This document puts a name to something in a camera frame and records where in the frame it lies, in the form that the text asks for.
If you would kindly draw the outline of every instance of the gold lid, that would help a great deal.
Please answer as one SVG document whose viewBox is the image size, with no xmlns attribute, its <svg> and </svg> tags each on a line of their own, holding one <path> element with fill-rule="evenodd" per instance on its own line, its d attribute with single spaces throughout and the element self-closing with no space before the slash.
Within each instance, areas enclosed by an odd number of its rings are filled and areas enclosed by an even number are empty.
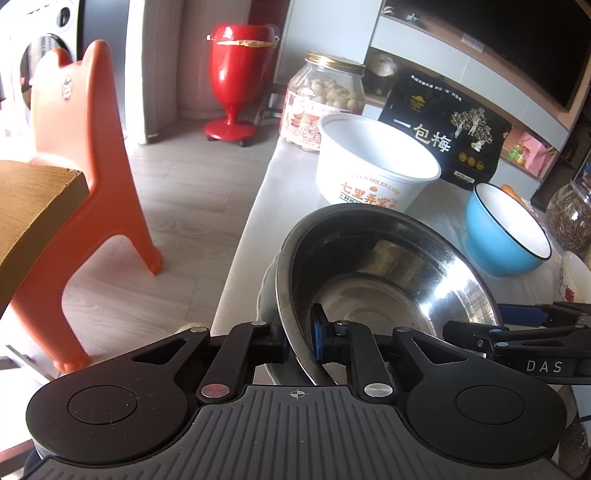
<svg viewBox="0 0 591 480">
<path fill-rule="evenodd" d="M 340 70 L 341 72 L 356 73 L 357 75 L 363 75 L 365 73 L 365 65 L 362 63 L 357 63 L 356 61 L 344 59 L 343 57 L 336 57 L 334 55 L 309 51 L 308 55 L 306 55 L 306 61 L 318 65 L 319 67 Z"/>
</svg>

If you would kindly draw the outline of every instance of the glass jar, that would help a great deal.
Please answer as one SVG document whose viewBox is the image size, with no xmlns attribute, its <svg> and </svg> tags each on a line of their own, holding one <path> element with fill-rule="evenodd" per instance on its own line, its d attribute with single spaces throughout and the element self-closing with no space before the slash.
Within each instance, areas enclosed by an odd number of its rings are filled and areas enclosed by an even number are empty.
<svg viewBox="0 0 591 480">
<path fill-rule="evenodd" d="M 565 249 L 582 256 L 591 243 L 591 184 L 571 181 L 550 199 L 546 209 L 548 230 Z"/>
<path fill-rule="evenodd" d="M 280 134 L 305 150 L 320 149 L 318 120 L 335 112 L 361 115 L 365 67 L 341 57 L 308 52 L 306 65 L 287 86 Z"/>
</svg>

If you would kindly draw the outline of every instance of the stainless steel bowl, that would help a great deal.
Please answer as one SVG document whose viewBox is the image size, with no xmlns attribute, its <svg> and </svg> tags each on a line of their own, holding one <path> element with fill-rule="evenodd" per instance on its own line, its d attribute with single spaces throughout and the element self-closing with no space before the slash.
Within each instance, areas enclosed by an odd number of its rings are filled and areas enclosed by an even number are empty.
<svg viewBox="0 0 591 480">
<path fill-rule="evenodd" d="M 411 326 L 441 338 L 452 319 L 502 325 L 492 295 L 464 256 L 429 227 L 393 210 L 317 210 L 293 228 L 274 264 L 278 317 L 297 363 L 316 385 L 334 381 L 310 346 L 313 303 L 322 304 L 331 321 L 354 320 L 383 335 Z M 267 275 L 267 284 L 272 277 Z M 272 315 L 265 298 L 270 291 L 264 282 L 259 316 L 265 320 Z"/>
</svg>

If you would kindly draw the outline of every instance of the red goblet-shaped bin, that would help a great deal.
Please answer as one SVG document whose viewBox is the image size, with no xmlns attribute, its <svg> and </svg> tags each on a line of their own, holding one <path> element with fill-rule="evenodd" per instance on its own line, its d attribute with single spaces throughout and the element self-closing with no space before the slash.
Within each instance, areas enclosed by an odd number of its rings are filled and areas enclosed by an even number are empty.
<svg viewBox="0 0 591 480">
<path fill-rule="evenodd" d="M 210 121 L 204 131 L 209 140 L 238 142 L 242 147 L 255 134 L 256 127 L 239 121 L 238 114 L 261 91 L 277 40 L 270 27 L 218 25 L 210 42 L 209 74 L 213 93 L 224 107 L 226 118 Z"/>
</svg>

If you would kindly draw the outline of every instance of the tree illustration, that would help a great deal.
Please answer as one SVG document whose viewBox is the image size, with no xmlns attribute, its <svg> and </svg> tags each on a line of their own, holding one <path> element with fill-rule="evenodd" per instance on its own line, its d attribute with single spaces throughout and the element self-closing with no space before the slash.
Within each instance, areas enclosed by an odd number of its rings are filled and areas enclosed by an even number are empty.
<svg viewBox="0 0 591 480">
<path fill-rule="evenodd" d="M 491 128 L 486 124 L 486 121 L 479 123 L 473 136 L 478 139 L 477 142 L 472 144 L 472 148 L 477 152 L 485 143 L 492 143 Z"/>
<path fill-rule="evenodd" d="M 453 112 L 450 122 L 456 127 L 456 132 L 453 136 L 457 138 L 460 136 L 460 133 L 462 133 L 464 127 L 467 127 L 470 124 L 470 116 L 468 115 L 468 112 Z"/>
<path fill-rule="evenodd" d="M 484 109 L 483 108 L 470 108 L 468 111 L 468 115 L 470 116 L 470 121 L 472 122 L 472 126 L 470 127 L 470 131 L 468 132 L 469 135 L 474 135 L 476 129 L 480 124 L 486 125 L 486 118 L 484 116 Z"/>
</svg>

